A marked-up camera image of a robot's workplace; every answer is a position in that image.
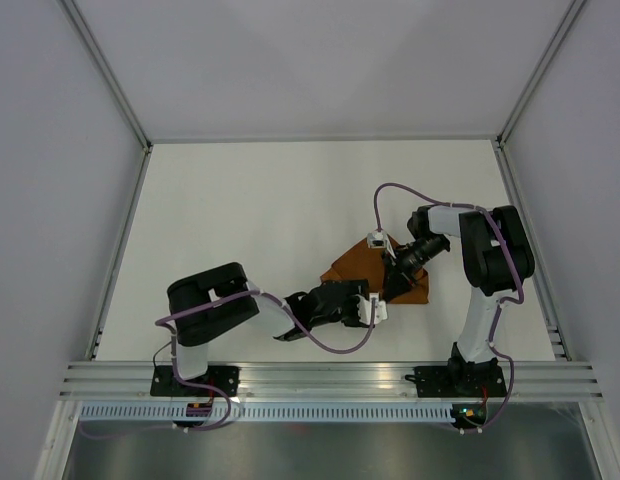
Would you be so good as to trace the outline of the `brown satin napkin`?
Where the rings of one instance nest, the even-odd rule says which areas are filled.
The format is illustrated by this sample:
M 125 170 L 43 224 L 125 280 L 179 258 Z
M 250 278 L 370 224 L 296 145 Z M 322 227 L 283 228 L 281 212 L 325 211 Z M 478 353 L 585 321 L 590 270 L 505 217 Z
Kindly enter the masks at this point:
M 320 276 L 325 281 L 367 280 L 372 292 L 383 292 L 384 265 L 380 249 L 368 247 L 363 239 L 336 259 L 331 267 Z M 429 303 L 429 275 L 425 269 L 416 274 L 411 290 L 387 300 L 393 305 L 425 305 Z

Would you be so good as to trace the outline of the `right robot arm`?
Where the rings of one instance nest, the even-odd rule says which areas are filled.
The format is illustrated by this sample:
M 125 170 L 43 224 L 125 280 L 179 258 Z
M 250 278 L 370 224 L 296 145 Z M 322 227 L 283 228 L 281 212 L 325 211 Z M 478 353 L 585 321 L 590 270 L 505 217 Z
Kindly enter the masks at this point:
M 444 368 L 417 373 L 421 384 L 440 382 L 457 395 L 476 395 L 495 385 L 504 394 L 503 374 L 491 344 L 502 305 L 523 301 L 523 283 L 535 270 L 534 256 L 517 209 L 491 211 L 442 205 L 422 206 L 407 222 L 414 241 L 381 254 L 382 298 L 390 302 L 414 290 L 427 262 L 460 241 L 462 266 L 471 300 L 459 339 Z

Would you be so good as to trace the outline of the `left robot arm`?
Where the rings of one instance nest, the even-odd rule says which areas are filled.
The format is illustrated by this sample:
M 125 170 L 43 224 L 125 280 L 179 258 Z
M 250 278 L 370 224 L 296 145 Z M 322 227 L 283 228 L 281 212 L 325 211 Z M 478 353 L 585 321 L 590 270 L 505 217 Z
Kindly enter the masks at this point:
M 156 324 L 171 335 L 173 383 L 196 396 L 208 384 L 209 344 L 254 322 L 276 341 L 310 339 L 320 349 L 347 355 L 361 349 L 375 326 L 387 319 L 386 303 L 365 280 L 325 281 L 308 292 L 279 298 L 251 282 L 241 264 L 228 263 L 173 282 L 167 288 L 169 315 Z M 364 328 L 349 348 L 330 347 L 312 331 L 329 324 Z

